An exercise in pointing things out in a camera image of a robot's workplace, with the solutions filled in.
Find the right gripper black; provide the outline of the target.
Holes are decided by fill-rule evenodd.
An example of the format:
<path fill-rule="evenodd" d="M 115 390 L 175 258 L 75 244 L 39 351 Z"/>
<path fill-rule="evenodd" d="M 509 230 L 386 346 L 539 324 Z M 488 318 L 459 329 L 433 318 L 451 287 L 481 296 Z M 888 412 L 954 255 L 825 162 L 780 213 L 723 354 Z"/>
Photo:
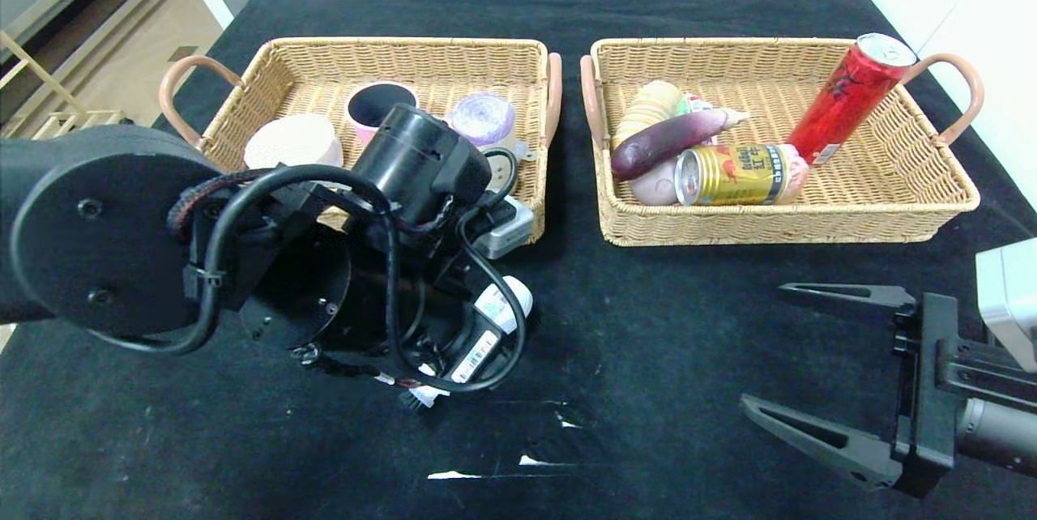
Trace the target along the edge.
<path fill-rule="evenodd" d="M 778 291 L 792 305 L 829 316 L 912 314 L 898 331 L 905 370 L 894 457 L 877 435 L 742 394 L 752 423 L 871 492 L 893 487 L 924 498 L 957 456 L 1035 476 L 1035 374 L 1003 347 L 962 338 L 956 299 L 926 292 L 915 311 L 915 298 L 899 285 L 785 283 Z"/>

